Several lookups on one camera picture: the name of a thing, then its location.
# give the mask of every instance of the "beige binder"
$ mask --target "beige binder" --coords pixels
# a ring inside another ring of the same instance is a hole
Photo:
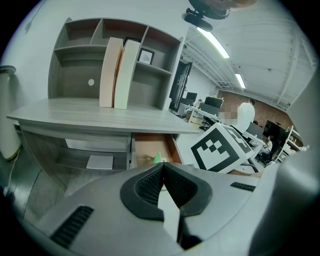
[[[114,93],[114,108],[127,109],[130,83],[135,70],[140,43],[128,40],[125,44]]]
[[[113,106],[119,64],[124,51],[123,44],[122,39],[110,37],[106,47],[100,79],[100,107]]]

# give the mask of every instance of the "wall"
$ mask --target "wall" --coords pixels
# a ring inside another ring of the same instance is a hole
[[[236,119],[237,109],[243,102],[248,102],[249,98],[236,93],[219,91],[219,98],[223,97],[224,102],[221,107],[221,112],[224,112],[225,118]],[[290,117],[281,110],[278,110],[270,105],[267,105],[261,101],[255,100],[254,105],[255,117],[259,126],[265,127],[267,121],[271,121],[274,124],[280,123],[280,127],[287,129],[293,125]]]
[[[26,33],[26,24],[39,5],[20,24],[1,59],[1,65],[13,65],[17,70],[12,86],[13,109],[48,97],[50,60],[58,34],[68,17],[73,20],[132,20],[178,39],[186,37],[189,27],[181,18],[190,7],[186,0],[47,0]]]
[[[185,98],[187,93],[197,93],[196,101],[205,100],[207,96],[216,96],[219,92],[217,87],[207,79],[203,74],[195,69],[191,69],[188,81],[186,83],[186,91],[183,94]]]

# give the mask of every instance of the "brick wall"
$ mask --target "brick wall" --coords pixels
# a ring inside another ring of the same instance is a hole
[[[219,91],[218,97],[223,97],[224,99],[220,111],[224,112],[226,119],[236,119],[238,107],[241,103],[248,102],[249,100],[246,96],[221,90]],[[263,128],[268,120],[274,124],[277,124],[277,122],[280,123],[280,127],[285,130],[293,125],[291,119],[285,112],[261,101],[255,100],[254,110],[254,120],[257,120],[259,126],[262,126]]]

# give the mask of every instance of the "white wall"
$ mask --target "white wall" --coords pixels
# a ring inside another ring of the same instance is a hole
[[[187,0],[47,0],[25,33],[25,26],[38,7],[16,30],[1,60],[2,65],[13,65],[17,69],[18,86],[12,95],[14,109],[48,97],[50,60],[58,34],[68,17],[73,20],[132,20],[178,39],[186,37],[189,27],[181,18],[190,7]]]
[[[207,96],[218,95],[219,90],[203,74],[199,73],[195,69],[191,69],[188,81],[186,83],[186,90],[183,94],[184,98],[187,96],[188,92],[198,94],[196,96],[196,101],[199,99],[204,101]]]

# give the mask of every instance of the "person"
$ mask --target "person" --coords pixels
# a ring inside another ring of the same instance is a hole
[[[233,125],[233,127],[240,134],[243,134],[248,129],[250,123],[254,121],[256,114],[254,108],[255,103],[255,100],[251,98],[248,102],[244,102],[238,107],[237,123]]]
[[[271,140],[273,140],[273,138],[274,137],[272,135],[268,136],[267,143],[264,146],[262,146],[262,148],[260,149],[258,155],[260,155],[261,153],[266,153],[267,155],[269,155],[269,153],[272,150],[272,141]]]
[[[195,104],[195,107],[198,109],[202,102],[203,102],[202,99],[199,99],[198,102]]]

